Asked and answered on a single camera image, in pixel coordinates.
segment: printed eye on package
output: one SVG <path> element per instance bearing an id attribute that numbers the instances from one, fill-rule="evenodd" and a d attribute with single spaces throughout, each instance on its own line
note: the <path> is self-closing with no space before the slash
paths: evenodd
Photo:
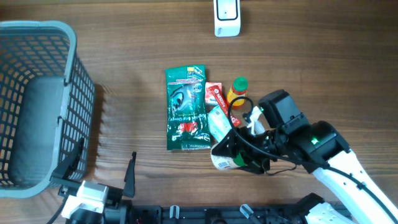
<path id="1" fill-rule="evenodd" d="M 167 150 L 210 149 L 205 108 L 205 66 L 170 68 L 167 87 Z"/>

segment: light blue package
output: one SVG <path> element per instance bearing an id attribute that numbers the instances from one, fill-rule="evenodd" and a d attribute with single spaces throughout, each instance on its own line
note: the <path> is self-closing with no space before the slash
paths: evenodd
<path id="1" fill-rule="evenodd" d="M 220 142 L 231 130 L 228 118 L 225 116 L 220 106 L 214 107 L 207 114 L 207 121 L 210 129 L 210 134 Z"/>

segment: gray basket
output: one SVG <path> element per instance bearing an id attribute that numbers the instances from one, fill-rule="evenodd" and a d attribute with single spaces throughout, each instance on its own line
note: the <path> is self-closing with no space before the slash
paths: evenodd
<path id="1" fill-rule="evenodd" d="M 83 154 L 70 178 L 83 177 L 94 100 L 70 26 L 0 22 L 0 197 L 43 191 L 81 137 Z"/>

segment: wooden surface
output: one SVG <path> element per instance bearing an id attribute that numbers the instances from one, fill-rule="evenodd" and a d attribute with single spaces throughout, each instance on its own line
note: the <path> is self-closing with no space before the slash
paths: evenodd
<path id="1" fill-rule="evenodd" d="M 188 64 L 205 64 L 208 80 L 227 90 L 247 77 L 255 101 L 287 90 L 311 122 L 340 131 L 397 204 L 397 4 L 244 1 L 241 8 L 241 35 L 224 39 L 213 34 L 212 2 L 13 6 L 2 7 L 0 19 L 74 28 L 96 83 L 86 180 L 123 187 L 137 151 L 136 205 L 265 205 L 310 192 L 336 200 L 302 168 L 274 177 L 220 172 L 209 151 L 166 151 L 164 69 Z M 45 223 L 60 201 L 56 189 L 2 198 L 1 223 Z"/>

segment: yellow label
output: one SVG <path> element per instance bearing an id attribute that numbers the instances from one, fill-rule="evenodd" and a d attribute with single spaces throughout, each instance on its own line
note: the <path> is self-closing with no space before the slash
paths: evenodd
<path id="1" fill-rule="evenodd" d="M 242 95 L 237 95 L 235 94 L 231 89 L 229 90 L 228 94 L 226 95 L 226 100 L 228 102 L 231 102 L 233 99 L 239 97 L 239 96 L 246 96 L 246 94 L 242 94 Z M 234 102 L 233 106 L 241 106 L 242 104 L 244 104 L 244 99 L 241 100 L 236 100 Z"/>

